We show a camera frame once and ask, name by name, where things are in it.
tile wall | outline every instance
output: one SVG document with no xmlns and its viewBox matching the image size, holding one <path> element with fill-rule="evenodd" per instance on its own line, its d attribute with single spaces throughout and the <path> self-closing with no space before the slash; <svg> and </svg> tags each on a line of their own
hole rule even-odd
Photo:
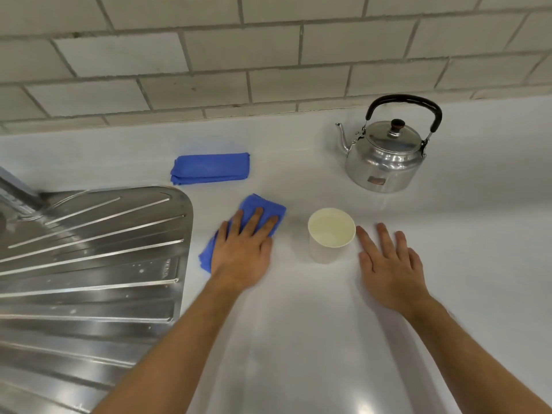
<svg viewBox="0 0 552 414">
<path fill-rule="evenodd" d="M 0 133 L 552 93 L 552 0 L 0 6 Z"/>
</svg>

kettle spout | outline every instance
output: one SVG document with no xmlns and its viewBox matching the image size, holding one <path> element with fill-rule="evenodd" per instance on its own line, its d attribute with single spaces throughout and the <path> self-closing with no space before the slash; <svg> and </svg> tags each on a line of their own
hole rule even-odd
<svg viewBox="0 0 552 414">
<path fill-rule="evenodd" d="M 347 144 L 347 138 L 345 138 L 345 130 L 343 129 L 343 125 L 336 124 L 336 126 L 339 126 L 341 131 L 341 142 L 339 142 L 340 150 L 343 151 L 343 153 L 348 154 L 352 147 L 352 144 Z"/>
</svg>

silver kettle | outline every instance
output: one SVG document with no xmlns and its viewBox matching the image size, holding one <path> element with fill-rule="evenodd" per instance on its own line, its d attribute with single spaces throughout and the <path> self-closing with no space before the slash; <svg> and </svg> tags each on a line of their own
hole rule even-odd
<svg viewBox="0 0 552 414">
<path fill-rule="evenodd" d="M 367 126 L 374 110 L 386 103 L 412 103 L 431 110 L 435 120 L 427 138 L 422 139 L 401 119 Z M 366 113 L 366 124 L 350 144 L 347 144 L 343 125 L 336 124 L 341 129 L 341 149 L 347 154 L 347 174 L 356 184 L 368 190 L 392 193 L 404 189 L 425 159 L 424 149 L 442 120 L 441 108 L 423 97 L 390 94 L 376 99 Z"/>
</svg>

black kettle handle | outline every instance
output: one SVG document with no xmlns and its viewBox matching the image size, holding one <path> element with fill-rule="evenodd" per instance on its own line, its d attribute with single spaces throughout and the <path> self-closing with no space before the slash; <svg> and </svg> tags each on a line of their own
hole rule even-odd
<svg viewBox="0 0 552 414">
<path fill-rule="evenodd" d="M 439 125 L 443 120 L 443 112 L 441 111 L 441 108 L 437 105 L 437 103 L 425 99 L 424 97 L 414 96 L 411 94 L 389 94 L 387 96 L 382 96 L 378 99 L 375 99 L 368 108 L 368 112 L 366 113 L 366 120 L 371 119 L 374 110 L 378 106 L 386 103 L 411 103 L 417 104 L 418 106 L 423 106 L 426 109 L 431 110 L 435 115 L 435 120 L 433 121 L 430 129 L 431 133 L 437 132 L 437 129 L 439 128 Z"/>
</svg>

person's left hand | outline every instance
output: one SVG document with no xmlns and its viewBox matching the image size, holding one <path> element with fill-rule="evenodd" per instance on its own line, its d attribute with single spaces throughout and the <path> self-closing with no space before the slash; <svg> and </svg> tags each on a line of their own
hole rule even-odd
<svg viewBox="0 0 552 414">
<path fill-rule="evenodd" d="M 240 233 L 243 214 L 241 210 L 236 212 L 228 234 L 228 222 L 224 221 L 220 226 L 211 260 L 212 278 L 237 292 L 255 285 L 266 273 L 272 251 L 272 238 L 268 234 L 278 222 L 278 216 L 272 216 L 254 233 L 263 214 L 263 209 L 257 208 Z"/>
</svg>

